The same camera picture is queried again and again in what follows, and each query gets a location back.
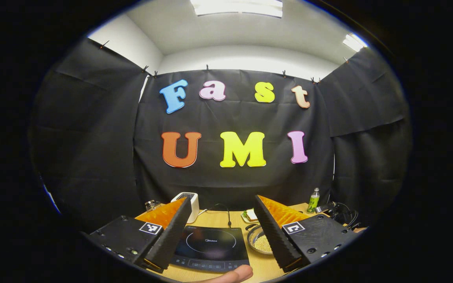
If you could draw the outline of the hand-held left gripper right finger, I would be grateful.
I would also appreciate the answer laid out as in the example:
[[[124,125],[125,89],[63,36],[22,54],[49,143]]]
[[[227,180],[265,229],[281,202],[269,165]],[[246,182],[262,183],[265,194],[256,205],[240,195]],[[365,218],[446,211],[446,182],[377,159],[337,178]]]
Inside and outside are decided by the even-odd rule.
[[[310,216],[261,195],[255,196],[254,213],[284,272],[318,265],[359,237],[331,217]]]

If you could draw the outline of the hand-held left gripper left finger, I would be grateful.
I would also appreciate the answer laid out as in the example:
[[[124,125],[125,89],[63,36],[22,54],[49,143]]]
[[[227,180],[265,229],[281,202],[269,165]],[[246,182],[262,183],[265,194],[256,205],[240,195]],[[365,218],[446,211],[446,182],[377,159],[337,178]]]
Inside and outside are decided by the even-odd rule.
[[[168,268],[192,212],[183,197],[138,217],[121,215],[87,235],[122,261],[162,273]]]

